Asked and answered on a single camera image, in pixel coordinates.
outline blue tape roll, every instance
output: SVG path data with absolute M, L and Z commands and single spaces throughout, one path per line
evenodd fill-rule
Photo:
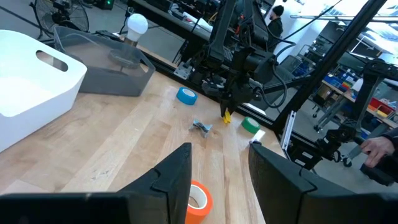
M 198 96 L 192 90 L 181 87 L 177 93 L 177 99 L 186 105 L 194 105 Z

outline white plastic bin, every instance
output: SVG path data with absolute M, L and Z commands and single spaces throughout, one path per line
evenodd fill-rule
M 67 70 L 41 61 L 40 51 Z M 0 152 L 70 110 L 86 71 L 27 35 L 0 30 Z

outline metal bracket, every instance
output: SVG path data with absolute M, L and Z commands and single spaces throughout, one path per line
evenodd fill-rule
M 287 153 L 287 148 L 289 147 L 290 137 L 293 131 L 294 119 L 296 118 L 296 112 L 291 111 L 289 117 L 286 119 L 286 125 L 284 132 L 282 134 L 282 139 L 280 140 L 280 146 L 285 153 L 286 157 L 290 159 L 289 154 Z
M 193 70 L 192 66 L 189 66 L 187 63 L 181 63 L 178 68 L 174 71 L 174 75 L 187 80 L 189 78 L 189 76 L 191 75 L 191 72 Z

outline orange tape roll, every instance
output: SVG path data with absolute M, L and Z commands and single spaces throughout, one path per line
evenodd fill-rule
M 198 207 L 188 204 L 185 224 L 200 224 L 210 213 L 213 199 L 207 188 L 195 180 L 191 183 L 189 196 L 197 201 Z

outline bin handle cutout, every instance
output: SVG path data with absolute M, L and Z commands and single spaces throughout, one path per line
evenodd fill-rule
M 62 72 L 68 71 L 68 65 L 65 62 L 59 60 L 58 58 L 56 58 L 56 57 L 54 57 L 54 56 L 52 56 L 52 55 L 50 55 L 50 54 L 48 54 L 48 53 L 46 53 L 46 52 L 44 52 L 42 50 L 37 50 L 36 51 L 36 57 L 40 61 L 46 63 L 47 65 L 50 65 L 53 68 L 56 68 L 56 69 L 60 70 Z

